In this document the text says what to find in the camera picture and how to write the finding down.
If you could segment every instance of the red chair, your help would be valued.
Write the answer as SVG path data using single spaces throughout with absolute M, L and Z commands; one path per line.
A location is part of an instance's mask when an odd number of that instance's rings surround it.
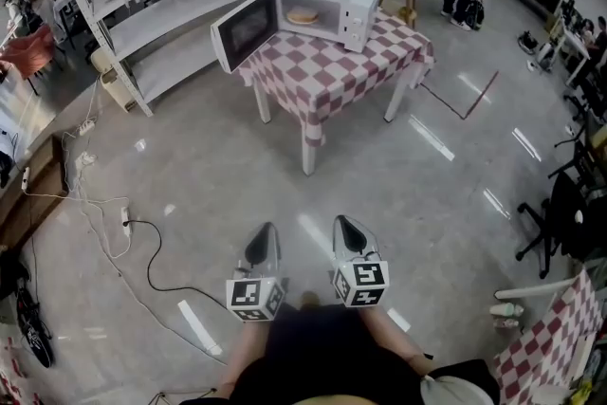
M 50 28 L 46 24 L 42 24 L 36 32 L 29 36 L 18 37 L 7 42 L 4 50 L 0 53 L 0 62 L 13 64 L 21 78 L 28 80 L 31 89 L 34 90 L 36 96 L 38 92 L 31 83 L 29 77 L 38 75 L 43 67 L 48 63 L 55 61 L 55 41 Z M 61 65 L 55 61 L 59 69 L 63 71 Z

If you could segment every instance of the red and white checkered tablecloth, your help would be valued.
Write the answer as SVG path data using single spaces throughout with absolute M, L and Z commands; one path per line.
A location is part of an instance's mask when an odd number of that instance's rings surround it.
M 600 308 L 583 270 L 543 319 L 495 359 L 501 405 L 527 405 L 544 384 L 564 385 L 578 338 L 598 332 Z
M 279 31 L 238 68 L 247 86 L 264 90 L 305 130 L 312 147 L 324 143 L 322 123 L 413 62 L 434 63 L 430 40 L 381 10 L 362 53 L 317 37 Z

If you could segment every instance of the open microwave door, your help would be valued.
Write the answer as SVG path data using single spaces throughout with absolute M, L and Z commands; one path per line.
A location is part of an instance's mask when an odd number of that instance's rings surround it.
M 211 25 L 212 45 L 232 73 L 278 31 L 276 0 L 248 0 Z

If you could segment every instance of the white microwave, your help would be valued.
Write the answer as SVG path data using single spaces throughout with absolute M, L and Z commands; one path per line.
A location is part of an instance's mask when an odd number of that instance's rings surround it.
M 278 30 L 342 43 L 362 52 L 379 0 L 247 0 L 211 26 L 212 44 L 233 72 Z

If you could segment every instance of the white cube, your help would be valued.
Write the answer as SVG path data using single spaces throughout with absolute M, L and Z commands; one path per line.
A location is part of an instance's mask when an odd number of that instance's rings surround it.
M 390 286 L 388 262 L 339 262 L 333 286 L 346 307 L 378 305 Z
M 227 308 L 243 322 L 273 321 L 285 299 L 275 277 L 226 281 Z

